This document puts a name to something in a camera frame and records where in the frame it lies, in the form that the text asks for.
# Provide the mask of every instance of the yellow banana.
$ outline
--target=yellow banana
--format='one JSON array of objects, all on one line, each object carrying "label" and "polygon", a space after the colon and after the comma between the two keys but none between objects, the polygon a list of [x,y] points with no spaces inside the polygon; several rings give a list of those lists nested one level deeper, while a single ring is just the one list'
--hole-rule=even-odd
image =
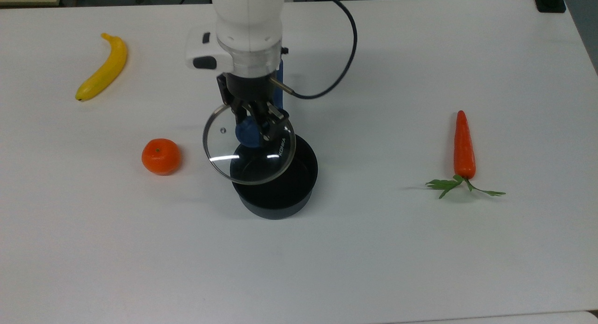
[{"label": "yellow banana", "polygon": [[110,43],[110,55],[106,62],[79,87],[75,95],[79,101],[90,100],[106,89],[122,71],[127,61],[127,45],[121,38],[105,33],[102,33],[102,38]]}]

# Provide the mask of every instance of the glass lid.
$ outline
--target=glass lid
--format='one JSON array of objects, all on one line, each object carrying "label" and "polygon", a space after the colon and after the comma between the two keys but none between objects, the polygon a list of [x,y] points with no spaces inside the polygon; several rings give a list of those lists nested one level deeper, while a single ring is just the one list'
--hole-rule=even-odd
[{"label": "glass lid", "polygon": [[255,120],[248,116],[237,124],[230,106],[222,105],[207,120],[203,149],[208,160],[227,179],[245,185],[267,183],[291,164],[295,132],[287,121],[278,137],[260,142]]}]

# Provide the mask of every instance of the white plastic housing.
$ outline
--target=white plastic housing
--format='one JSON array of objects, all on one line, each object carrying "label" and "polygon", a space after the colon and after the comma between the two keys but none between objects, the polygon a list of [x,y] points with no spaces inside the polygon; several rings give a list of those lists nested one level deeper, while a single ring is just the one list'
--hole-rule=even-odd
[{"label": "white plastic housing", "polygon": [[[207,42],[204,40],[206,33],[208,33]],[[196,69],[193,66],[193,61],[196,58],[211,56],[216,60],[214,70],[218,72],[233,72],[234,70],[233,56],[218,44],[213,23],[192,28],[187,36],[185,51],[185,62],[189,68]]]},{"label": "white plastic housing", "polygon": [[216,34],[237,51],[263,51],[282,39],[284,0],[212,0],[218,15]]}]

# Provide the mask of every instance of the black pot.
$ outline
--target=black pot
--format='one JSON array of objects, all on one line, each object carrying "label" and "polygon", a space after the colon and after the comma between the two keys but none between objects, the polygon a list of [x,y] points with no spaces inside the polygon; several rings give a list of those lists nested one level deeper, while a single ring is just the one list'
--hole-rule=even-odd
[{"label": "black pot", "polygon": [[[318,160],[309,144],[303,138],[297,135],[295,137],[295,156],[282,175],[260,185],[233,183],[243,205],[257,216],[271,220],[290,217],[299,212],[312,195],[312,188],[318,177]],[[252,168],[251,163],[235,171],[248,168]]]}]

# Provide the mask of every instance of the white table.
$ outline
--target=white table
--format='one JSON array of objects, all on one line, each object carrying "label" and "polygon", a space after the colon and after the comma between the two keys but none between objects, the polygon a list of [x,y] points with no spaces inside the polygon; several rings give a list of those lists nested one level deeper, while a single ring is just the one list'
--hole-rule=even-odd
[{"label": "white table", "polygon": [[598,319],[588,312],[546,313],[540,315],[432,320],[426,324],[596,324]]},{"label": "white table", "polygon": [[[201,147],[220,103],[188,70],[209,5],[0,9],[0,321],[369,324],[598,308],[598,77],[569,13],[533,0],[347,2],[359,49],[286,99],[320,176],[290,219],[248,212]],[[284,7],[285,81],[323,89],[350,30]],[[121,36],[128,64],[75,91]],[[481,188],[438,200],[465,109]],[[150,139],[184,149],[169,177]]]}]

